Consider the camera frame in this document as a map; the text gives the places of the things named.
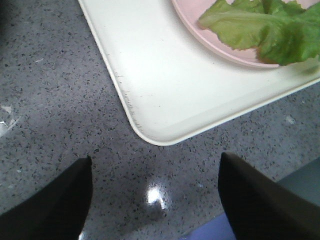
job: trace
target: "white tray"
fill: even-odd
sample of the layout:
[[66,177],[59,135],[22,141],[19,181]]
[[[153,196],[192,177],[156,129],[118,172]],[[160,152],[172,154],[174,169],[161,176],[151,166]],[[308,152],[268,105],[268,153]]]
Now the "white tray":
[[130,124],[154,145],[178,143],[320,80],[317,59],[258,69],[215,55],[171,0],[79,3]]

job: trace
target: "green lettuce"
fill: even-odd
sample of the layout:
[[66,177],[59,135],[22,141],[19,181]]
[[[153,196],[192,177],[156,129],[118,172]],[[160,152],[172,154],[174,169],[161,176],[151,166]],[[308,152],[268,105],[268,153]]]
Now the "green lettuce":
[[320,2],[303,9],[296,1],[217,0],[198,23],[233,49],[257,48],[265,63],[288,65],[320,54]]

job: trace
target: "granite countertop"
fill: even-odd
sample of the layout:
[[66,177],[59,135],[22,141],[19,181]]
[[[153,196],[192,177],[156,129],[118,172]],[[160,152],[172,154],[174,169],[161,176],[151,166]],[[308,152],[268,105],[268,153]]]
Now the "granite countertop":
[[76,0],[1,1],[0,85],[0,213],[90,155],[82,240],[176,240],[206,223],[223,211],[224,151],[275,181],[320,155],[320,84],[172,146],[143,141]]

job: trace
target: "table surface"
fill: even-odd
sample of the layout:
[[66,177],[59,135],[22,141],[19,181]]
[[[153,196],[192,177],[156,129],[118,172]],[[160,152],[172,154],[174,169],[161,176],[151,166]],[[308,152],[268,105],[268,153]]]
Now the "table surface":
[[90,155],[82,240],[176,240],[203,225],[223,211],[224,151],[275,181],[320,155],[320,84],[172,146],[143,141],[76,0],[1,2],[0,78],[0,213]]

